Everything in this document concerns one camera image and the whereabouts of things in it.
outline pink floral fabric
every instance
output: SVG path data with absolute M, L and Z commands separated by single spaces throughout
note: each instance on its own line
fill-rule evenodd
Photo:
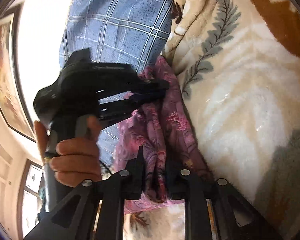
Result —
M 145 189 L 138 201 L 127 200 L 125 213 L 151 210 L 181 201 L 167 199 L 164 172 L 167 148 L 182 163 L 206 180 L 213 180 L 198 150 L 182 102 L 178 80 L 162 56 L 154 67 L 146 67 L 142 79 L 165 79 L 170 88 L 163 100 L 144 104 L 132 117 L 119 123 L 120 141 L 115 151 L 114 169 L 125 168 L 128 160 L 136 158 L 140 145 L 144 148 Z

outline black handle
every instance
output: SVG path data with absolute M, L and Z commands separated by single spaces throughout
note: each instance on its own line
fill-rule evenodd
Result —
M 75 138 L 84 137 L 87 132 L 87 117 L 89 115 L 63 115 L 56 116 L 51 122 L 49 141 L 45 152 L 45 163 L 43 175 L 45 180 L 46 192 L 46 212 L 50 212 L 73 188 L 58 182 L 54 177 L 54 171 L 49 166 L 49 161 L 53 157 L 59 156 L 56 152 L 58 142 Z

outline hand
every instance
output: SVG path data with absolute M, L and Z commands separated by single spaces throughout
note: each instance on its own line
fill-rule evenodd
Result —
M 54 157 L 49 162 L 51 169 L 55 171 L 56 180 L 64 185 L 76 187 L 85 179 L 101 180 L 99 148 L 96 141 L 102 127 L 94 116 L 87 118 L 87 126 L 90 128 L 89 138 L 77 137 L 59 142 L 56 151 L 61 156 Z M 41 122 L 35 121 L 34 132 L 44 163 L 44 153 L 49 140 L 47 131 Z

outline metal screw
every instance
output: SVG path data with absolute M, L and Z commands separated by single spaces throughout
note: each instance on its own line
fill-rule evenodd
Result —
M 125 176 L 129 175 L 129 171 L 123 170 L 123 171 L 120 171 L 119 174 L 120 174 L 120 176 L 125 177 Z
M 82 182 L 82 185 L 83 185 L 84 187 L 90 187 L 90 186 L 92 185 L 92 180 L 86 179 L 86 180 L 84 180 L 84 181 Z
M 181 173 L 181 175 L 183 175 L 183 176 L 188 176 L 188 175 L 190 175 L 190 171 L 189 171 L 189 170 L 186 170 L 186 169 L 181 170 L 180 173 Z
M 218 179 L 218 184 L 220 186 L 225 186 L 225 185 L 227 185 L 227 181 L 225 179 Z

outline black cable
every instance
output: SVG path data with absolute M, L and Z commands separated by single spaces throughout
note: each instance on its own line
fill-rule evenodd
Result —
M 108 166 L 107 165 L 105 165 L 104 163 L 103 163 L 103 161 L 102 160 L 100 160 L 99 159 L 99 162 L 101 163 L 101 165 L 112 175 L 112 172 L 110 171 L 110 169 L 108 168 Z

